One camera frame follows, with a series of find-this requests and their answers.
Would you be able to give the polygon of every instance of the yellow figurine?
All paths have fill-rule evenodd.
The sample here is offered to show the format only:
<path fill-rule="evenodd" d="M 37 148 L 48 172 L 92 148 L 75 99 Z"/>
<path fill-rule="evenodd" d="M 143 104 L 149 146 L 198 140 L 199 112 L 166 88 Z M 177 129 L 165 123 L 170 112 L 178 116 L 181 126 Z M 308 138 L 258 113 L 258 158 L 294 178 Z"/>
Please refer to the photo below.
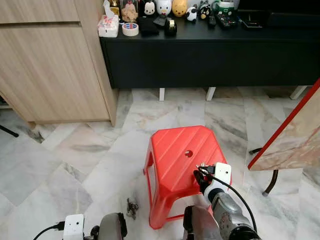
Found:
<path fill-rule="evenodd" d="M 187 11 L 187 0 L 173 0 L 172 12 L 177 17 L 182 17 Z"/>

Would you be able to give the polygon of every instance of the tissue box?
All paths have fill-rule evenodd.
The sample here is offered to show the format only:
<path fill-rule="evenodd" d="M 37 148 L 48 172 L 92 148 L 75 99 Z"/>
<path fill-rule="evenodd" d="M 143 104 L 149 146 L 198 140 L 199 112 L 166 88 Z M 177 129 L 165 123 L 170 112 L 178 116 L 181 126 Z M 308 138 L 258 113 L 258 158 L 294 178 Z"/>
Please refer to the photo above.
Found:
<path fill-rule="evenodd" d="M 103 15 L 98 23 L 99 37 L 116 38 L 119 30 L 119 16 L 107 17 Z"/>

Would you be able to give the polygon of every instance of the black wire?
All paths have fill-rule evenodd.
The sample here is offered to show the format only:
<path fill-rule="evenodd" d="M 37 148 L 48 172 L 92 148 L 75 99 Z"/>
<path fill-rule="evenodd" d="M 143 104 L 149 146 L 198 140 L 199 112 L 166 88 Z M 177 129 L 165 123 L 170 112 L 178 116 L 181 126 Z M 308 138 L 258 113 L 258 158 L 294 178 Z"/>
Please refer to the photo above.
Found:
<path fill-rule="evenodd" d="M 249 207 L 249 205 L 246 203 L 246 201 L 244 200 L 244 198 L 240 195 L 240 193 L 237 192 L 237 190 L 235 190 L 231 185 L 229 185 L 228 183 L 225 183 L 224 181 L 221 181 L 219 178 L 216 178 L 214 176 L 210 176 L 212 179 L 218 181 L 219 183 L 227 186 L 228 188 L 230 188 L 243 202 L 243 204 L 245 205 L 246 209 L 248 210 L 250 217 L 251 217 L 251 221 L 252 221 L 252 225 L 253 225 L 253 229 L 255 230 L 255 232 L 257 233 L 257 225 L 256 225 L 256 221 L 255 221 L 255 217 Z"/>
<path fill-rule="evenodd" d="M 41 232 L 38 233 L 37 236 L 35 236 L 35 238 L 34 238 L 33 240 L 36 240 L 36 239 L 37 239 L 41 234 L 43 234 L 44 232 L 46 232 L 46 231 L 48 231 L 48 230 L 50 230 L 50 229 L 56 229 L 56 228 L 57 228 L 57 225 L 53 225 L 53 226 L 50 226 L 50 227 L 42 230 Z"/>

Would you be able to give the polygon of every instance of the glass jar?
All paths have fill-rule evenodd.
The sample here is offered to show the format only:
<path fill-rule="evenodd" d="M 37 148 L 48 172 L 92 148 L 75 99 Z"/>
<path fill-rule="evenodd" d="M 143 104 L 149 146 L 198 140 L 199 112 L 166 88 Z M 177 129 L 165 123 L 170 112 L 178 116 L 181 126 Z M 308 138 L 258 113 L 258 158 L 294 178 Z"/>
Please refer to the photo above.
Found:
<path fill-rule="evenodd" d="M 127 23 L 135 23 L 138 18 L 138 0 L 120 0 L 121 18 Z"/>

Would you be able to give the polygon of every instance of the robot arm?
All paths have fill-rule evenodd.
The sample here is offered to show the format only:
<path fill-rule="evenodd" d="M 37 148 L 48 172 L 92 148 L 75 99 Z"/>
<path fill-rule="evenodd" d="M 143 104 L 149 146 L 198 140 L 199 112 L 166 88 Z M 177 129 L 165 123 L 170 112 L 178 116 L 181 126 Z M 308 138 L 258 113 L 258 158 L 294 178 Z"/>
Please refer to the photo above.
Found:
<path fill-rule="evenodd" d="M 200 206 L 188 206 L 184 212 L 184 240 L 260 240 L 242 209 L 226 193 L 228 187 L 221 183 L 231 180 L 231 166 L 217 163 L 200 166 L 194 171 L 200 191 L 211 203 L 213 218 Z"/>

